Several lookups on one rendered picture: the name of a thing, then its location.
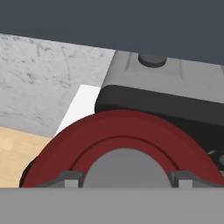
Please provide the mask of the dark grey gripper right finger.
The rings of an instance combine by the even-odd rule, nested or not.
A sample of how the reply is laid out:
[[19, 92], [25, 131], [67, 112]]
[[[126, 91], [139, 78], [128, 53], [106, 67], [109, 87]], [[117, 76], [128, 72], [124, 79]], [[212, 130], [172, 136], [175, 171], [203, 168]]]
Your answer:
[[224, 185], [215, 184], [213, 182], [199, 178], [191, 171], [170, 171], [168, 178], [171, 182], [171, 186], [176, 188], [224, 188]]

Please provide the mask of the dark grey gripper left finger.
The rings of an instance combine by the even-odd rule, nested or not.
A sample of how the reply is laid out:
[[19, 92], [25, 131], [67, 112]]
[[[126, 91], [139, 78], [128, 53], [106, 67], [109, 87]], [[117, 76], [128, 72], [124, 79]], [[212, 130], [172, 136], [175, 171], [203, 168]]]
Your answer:
[[38, 187], [81, 188], [83, 177], [82, 171], [63, 171], [56, 179], [40, 184]]

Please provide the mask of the dark red blender lid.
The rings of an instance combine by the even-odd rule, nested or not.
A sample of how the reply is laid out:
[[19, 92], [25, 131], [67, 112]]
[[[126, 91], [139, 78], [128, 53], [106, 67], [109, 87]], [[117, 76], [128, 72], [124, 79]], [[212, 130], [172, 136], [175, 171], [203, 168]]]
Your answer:
[[35, 187], [63, 171], [88, 172], [97, 158], [119, 148], [137, 149], [168, 173], [190, 171], [224, 186], [218, 168], [190, 136], [155, 115], [110, 110], [87, 116], [63, 129], [24, 170], [20, 185]]

